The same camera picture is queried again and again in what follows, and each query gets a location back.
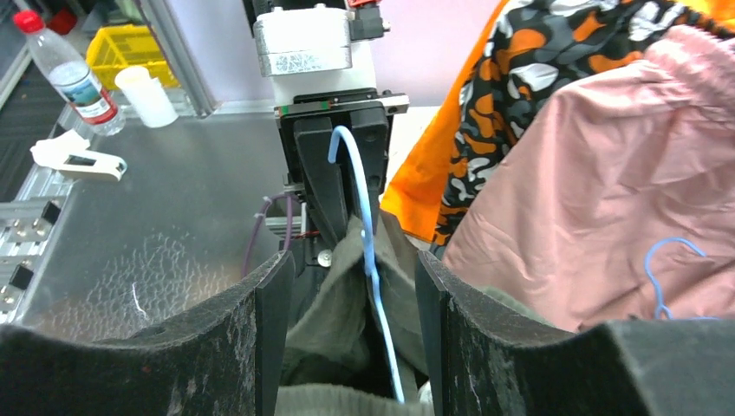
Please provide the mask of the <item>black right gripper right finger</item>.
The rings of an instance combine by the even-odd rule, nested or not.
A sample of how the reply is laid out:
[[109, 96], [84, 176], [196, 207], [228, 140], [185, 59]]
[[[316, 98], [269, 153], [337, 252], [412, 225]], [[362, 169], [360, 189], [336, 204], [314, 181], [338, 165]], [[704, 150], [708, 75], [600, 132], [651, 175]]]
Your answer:
[[731, 415], [734, 323], [611, 321], [580, 334], [518, 313], [421, 251], [438, 415]]

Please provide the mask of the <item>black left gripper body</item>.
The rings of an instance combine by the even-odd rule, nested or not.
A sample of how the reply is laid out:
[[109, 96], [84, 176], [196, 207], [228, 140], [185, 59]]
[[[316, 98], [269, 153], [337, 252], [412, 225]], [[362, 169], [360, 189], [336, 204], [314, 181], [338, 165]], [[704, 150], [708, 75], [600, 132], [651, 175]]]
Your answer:
[[348, 222], [362, 214], [358, 175], [367, 182], [372, 221], [380, 217], [394, 116], [407, 111], [407, 94], [360, 88], [302, 94], [274, 108], [286, 158], [287, 192], [305, 204], [307, 236], [289, 248], [299, 267], [317, 266], [317, 256], [346, 236]]

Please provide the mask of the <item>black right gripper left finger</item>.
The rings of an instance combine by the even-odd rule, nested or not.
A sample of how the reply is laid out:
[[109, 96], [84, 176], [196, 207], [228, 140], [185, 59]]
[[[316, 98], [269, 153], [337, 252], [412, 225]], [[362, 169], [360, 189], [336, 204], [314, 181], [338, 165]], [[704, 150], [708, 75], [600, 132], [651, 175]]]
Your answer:
[[63, 341], [1, 327], [4, 415], [271, 415], [295, 265], [241, 282], [126, 339]]

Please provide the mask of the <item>olive green shorts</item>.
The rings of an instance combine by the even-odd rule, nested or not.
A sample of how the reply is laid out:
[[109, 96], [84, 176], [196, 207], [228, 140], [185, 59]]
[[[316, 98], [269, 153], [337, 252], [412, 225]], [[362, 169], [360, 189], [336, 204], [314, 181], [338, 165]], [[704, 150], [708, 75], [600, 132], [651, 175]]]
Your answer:
[[398, 219], [387, 212], [380, 214], [376, 229], [381, 294], [406, 403], [346, 385], [349, 378], [367, 370], [375, 357], [364, 332], [375, 308], [361, 264], [361, 221], [352, 218], [314, 300], [287, 333], [277, 415], [433, 414], [432, 402], [420, 401], [413, 378], [427, 373], [414, 288], [417, 249]]

